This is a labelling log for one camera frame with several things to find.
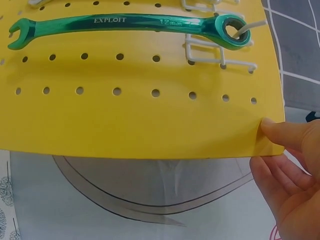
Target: hand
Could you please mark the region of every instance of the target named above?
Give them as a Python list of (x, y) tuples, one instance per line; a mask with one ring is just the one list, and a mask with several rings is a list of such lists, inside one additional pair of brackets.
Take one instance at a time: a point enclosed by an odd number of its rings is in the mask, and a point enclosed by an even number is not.
[(310, 123), (261, 122), (264, 134), (286, 155), (252, 157), (250, 168), (283, 240), (320, 240), (320, 120)]

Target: black curved line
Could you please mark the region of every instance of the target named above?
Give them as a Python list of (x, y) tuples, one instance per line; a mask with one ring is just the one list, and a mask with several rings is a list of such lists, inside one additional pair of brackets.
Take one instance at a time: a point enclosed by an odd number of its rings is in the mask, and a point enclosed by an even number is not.
[(173, 207), (173, 206), (177, 206), (177, 205), (181, 205), (181, 204), (186, 204), (186, 203), (189, 203), (189, 202), (192, 202), (192, 201), (201, 199), (201, 198), (206, 197), (206, 196), (208, 196), (208, 195), (210, 195), (210, 194), (213, 194), (213, 193), (215, 193), (215, 192), (217, 192), (217, 191), (219, 191), (219, 190), (221, 190), (221, 189), (223, 189), (223, 188), (225, 188), (225, 187), (227, 187), (227, 186), (229, 186), (229, 185), (231, 185), (231, 184), (233, 184), (233, 183), (235, 183), (235, 182), (237, 182), (237, 181), (239, 181), (239, 180), (241, 180), (241, 179), (243, 179), (243, 178), (245, 178), (246, 176), (248, 176), (248, 175), (251, 174), (251, 172), (250, 172), (250, 173), (244, 175), (243, 177), (241, 177), (241, 178), (239, 178), (239, 179), (237, 179), (237, 180), (235, 180), (235, 181), (233, 181), (233, 182), (231, 182), (231, 183), (229, 183), (229, 184), (227, 184), (227, 185), (225, 185), (225, 186), (223, 186), (223, 187), (220, 187), (220, 188), (218, 188), (218, 189), (216, 189), (216, 190), (214, 190), (214, 191), (212, 191), (212, 192), (209, 192), (209, 193), (207, 193), (207, 194), (205, 194), (205, 195), (199, 196), (199, 197), (194, 198), (194, 199), (191, 199), (191, 200), (187, 200), (187, 201), (183, 201), (183, 202), (175, 203), (175, 204), (170, 204), (170, 205), (148, 205), (148, 204), (142, 204), (142, 203), (138, 203), (138, 202), (126, 200), (126, 199), (123, 199), (123, 198), (121, 198), (121, 197), (115, 196), (115, 195), (113, 195), (113, 194), (111, 194), (111, 193), (109, 193), (109, 192), (104, 191), (103, 189), (101, 189), (100, 187), (96, 186), (95, 184), (93, 184), (92, 182), (90, 182), (88, 179), (86, 179), (80, 172), (78, 172), (78, 171), (74, 168), (74, 166), (72, 166), (72, 165), (68, 162), (68, 160), (66, 159), (65, 156), (62, 156), (62, 157), (63, 157), (63, 158), (65, 159), (65, 161), (70, 165), (70, 167), (71, 167), (74, 171), (76, 171), (82, 178), (84, 178), (88, 183), (90, 183), (91, 185), (95, 186), (97, 189), (99, 189), (100, 191), (104, 192), (105, 194), (108, 194), (108, 195), (111, 196), (111, 197), (114, 197), (114, 198), (116, 198), (116, 199), (119, 199), (119, 200), (122, 200), (122, 201), (125, 201), (125, 202), (128, 202), (128, 203), (131, 203), (131, 204), (136, 204), (136, 205), (145, 206), (145, 207), (154, 207), (154, 208)]
[(227, 193), (225, 193), (225, 194), (223, 194), (223, 195), (221, 195), (221, 196), (219, 196), (219, 197), (217, 197), (217, 198), (215, 198), (215, 199), (213, 199), (213, 200), (211, 200), (211, 201), (208, 201), (208, 202), (206, 202), (206, 203), (204, 203), (204, 204), (201, 204), (201, 205), (199, 205), (199, 206), (195, 206), (195, 207), (189, 208), (189, 209), (187, 209), (187, 210), (178, 211), (178, 212), (174, 212), (174, 213), (168, 213), (168, 214), (152, 213), (152, 214), (154, 214), (154, 215), (173, 215), (173, 214), (181, 214), (181, 213), (184, 213), (184, 212), (186, 212), (186, 211), (190, 211), (190, 210), (193, 210), (193, 209), (200, 208), (200, 207), (202, 207), (202, 206), (204, 206), (204, 205), (207, 205), (207, 204), (209, 204), (209, 203), (214, 202), (215, 200), (218, 200), (218, 199), (224, 197), (225, 195), (227, 195), (227, 194), (229, 194), (229, 193), (232, 193), (234, 190), (237, 190), (238, 188), (240, 188), (240, 187), (242, 187), (243, 185), (251, 182), (252, 180), (253, 180), (253, 179), (250, 179), (249, 181), (244, 182), (244, 183), (241, 184), (240, 186), (237, 186), (235, 189), (232, 189), (231, 191), (228, 191)]
[[(77, 187), (75, 187), (75, 186), (69, 181), (69, 179), (65, 176), (65, 174), (63, 173), (63, 171), (61, 170), (61, 168), (60, 168), (59, 165), (57, 164), (55, 158), (53, 158), (53, 159), (54, 159), (55, 164), (56, 164), (56, 165), (58, 166), (58, 168), (60, 169), (62, 175), (66, 178), (66, 180), (67, 180), (78, 192), (80, 192), (83, 196), (85, 196), (87, 199), (89, 199), (91, 202), (93, 202), (93, 203), (96, 204), (97, 206), (103, 208), (104, 210), (106, 210), (106, 211), (108, 211), (108, 212), (110, 212), (110, 213), (112, 213), (112, 214), (115, 214), (115, 215), (117, 215), (117, 216), (119, 216), (119, 217), (122, 217), (122, 218), (125, 218), (125, 219), (130, 219), (130, 220), (134, 220), (134, 221), (138, 221), (138, 222), (143, 222), (143, 223), (164, 224), (164, 225), (165, 225), (165, 223), (161, 223), (161, 222), (143, 221), (143, 220), (140, 220), (140, 219), (134, 219), (134, 218), (127, 217), (127, 216), (122, 216), (122, 215), (120, 215), (120, 214), (118, 214), (118, 213), (115, 213), (115, 212), (113, 212), (113, 211), (110, 211), (110, 210), (106, 209), (105, 207), (99, 205), (98, 203), (96, 203), (95, 201), (93, 201), (92, 199), (90, 199), (88, 196), (86, 196), (84, 193), (82, 193)], [(183, 211), (174, 212), (174, 213), (167, 213), (167, 214), (149, 213), (149, 214), (150, 214), (150, 215), (166, 215), (166, 216), (168, 216), (168, 215), (173, 215), (173, 214), (181, 214), (181, 213), (184, 213), (184, 212), (193, 210), (193, 209), (197, 209), (197, 208), (199, 208), (199, 207), (202, 207), (202, 206), (204, 206), (204, 205), (207, 205), (207, 204), (209, 204), (209, 203), (212, 203), (212, 202), (215, 201), (215, 200), (218, 200), (218, 199), (224, 197), (225, 195), (227, 195), (227, 194), (233, 192), (234, 190), (242, 187), (243, 185), (251, 182), (252, 180), (253, 180), (253, 179), (250, 179), (249, 181), (244, 182), (243, 184), (241, 184), (240, 186), (236, 187), (235, 189), (233, 189), (233, 190), (231, 190), (231, 191), (229, 191), (229, 192), (227, 192), (227, 193), (225, 193), (225, 194), (223, 194), (223, 195), (221, 195), (221, 196), (219, 196), (219, 197), (217, 197), (217, 198), (215, 198), (215, 199), (213, 199), (213, 200), (211, 200), (211, 201), (208, 201), (208, 202), (206, 202), (206, 203), (204, 203), (204, 204), (201, 204), (201, 205), (199, 205), (199, 206), (196, 206), (196, 207), (192, 207), (192, 208), (189, 208), (189, 209), (186, 209), (186, 210), (183, 210)]]
[(91, 198), (89, 198), (88, 196), (86, 196), (83, 192), (81, 192), (72, 182), (69, 181), (69, 179), (66, 177), (66, 175), (64, 174), (64, 172), (61, 170), (61, 168), (59, 167), (59, 165), (57, 164), (55, 158), (54, 159), (54, 162), (55, 164), (57, 165), (57, 167), (59, 168), (60, 172), (62, 173), (62, 175), (65, 177), (65, 179), (79, 192), (81, 193), (83, 196), (85, 196), (87, 199), (89, 199), (92, 203), (94, 203), (95, 205), (99, 206), (100, 208), (108, 211), (109, 213), (112, 213), (114, 215), (117, 215), (119, 217), (122, 217), (124, 219), (129, 219), (129, 220), (133, 220), (133, 221), (137, 221), (137, 222), (143, 222), (143, 223), (150, 223), (150, 224), (163, 224), (165, 225), (165, 223), (161, 223), (161, 222), (153, 222), (153, 221), (143, 221), (143, 220), (140, 220), (140, 219), (134, 219), (134, 218), (131, 218), (131, 217), (128, 217), (128, 216), (123, 216), (123, 215), (120, 215), (119, 213), (115, 213), (113, 211), (110, 211), (109, 209), (101, 206), (100, 204), (96, 203), (95, 201), (93, 201)]

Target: gray floral pattern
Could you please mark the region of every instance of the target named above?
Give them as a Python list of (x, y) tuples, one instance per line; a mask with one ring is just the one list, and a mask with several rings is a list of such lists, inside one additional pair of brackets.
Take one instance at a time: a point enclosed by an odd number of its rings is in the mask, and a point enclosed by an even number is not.
[(10, 233), (9, 240), (20, 240), (21, 235), (19, 230), (14, 230)]
[(4, 176), (0, 181), (0, 196), (5, 205), (10, 207), (14, 205), (12, 183), (8, 176)]
[(7, 219), (4, 211), (0, 209), (0, 239), (3, 239), (5, 237), (6, 228), (7, 228)]

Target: wrench open end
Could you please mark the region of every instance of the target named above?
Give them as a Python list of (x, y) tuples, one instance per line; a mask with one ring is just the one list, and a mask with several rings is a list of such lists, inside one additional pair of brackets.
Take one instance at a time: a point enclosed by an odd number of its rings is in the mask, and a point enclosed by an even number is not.
[(9, 33), (13, 34), (19, 30), (20, 34), (18, 39), (8, 45), (8, 48), (11, 50), (23, 49), (34, 39), (35, 22), (27, 18), (21, 18), (16, 23), (14, 23), (12, 27), (10, 27)]

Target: pegboard hole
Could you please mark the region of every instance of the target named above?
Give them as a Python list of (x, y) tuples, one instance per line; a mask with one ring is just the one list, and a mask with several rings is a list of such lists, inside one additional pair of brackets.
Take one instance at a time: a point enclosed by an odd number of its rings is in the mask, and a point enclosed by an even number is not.
[(197, 94), (194, 91), (189, 92), (189, 98), (195, 100), (197, 98)]
[(113, 89), (113, 91), (112, 91), (112, 93), (113, 93), (113, 95), (115, 95), (115, 96), (119, 96), (120, 94), (121, 94), (121, 88), (120, 87), (116, 87), (116, 88), (114, 88)]
[(195, 62), (188, 60), (188, 64), (191, 65), (191, 66), (193, 66), (193, 65), (195, 65)]
[(160, 96), (160, 91), (158, 89), (153, 89), (151, 95), (152, 97), (157, 98)]
[(16, 95), (19, 95), (21, 93), (21, 88), (20, 87), (17, 87), (16, 90), (15, 90), (15, 94)]
[(82, 53), (81, 59), (86, 60), (88, 58), (88, 53)]
[(115, 56), (115, 58), (117, 59), (117, 60), (122, 60), (122, 59), (124, 59), (124, 55), (122, 54), (122, 53), (118, 53), (116, 56)]
[(159, 55), (154, 55), (154, 56), (152, 57), (152, 60), (157, 63), (157, 62), (160, 61), (160, 56), (159, 56)]
[(230, 98), (229, 98), (229, 96), (227, 94), (225, 94), (225, 95), (222, 96), (222, 100), (224, 102), (229, 102)]
[(53, 61), (56, 59), (56, 55), (55, 54), (51, 54), (50, 57), (49, 57), (49, 60), (50, 61)]
[(75, 90), (76, 94), (81, 95), (84, 93), (84, 88), (82, 86), (79, 86)]
[(257, 99), (256, 99), (255, 97), (252, 97), (252, 98), (251, 98), (251, 103), (252, 103), (253, 105), (256, 105), (256, 104), (257, 104)]
[(50, 88), (48, 86), (46, 86), (44, 89), (43, 89), (43, 94), (47, 95), (50, 93)]

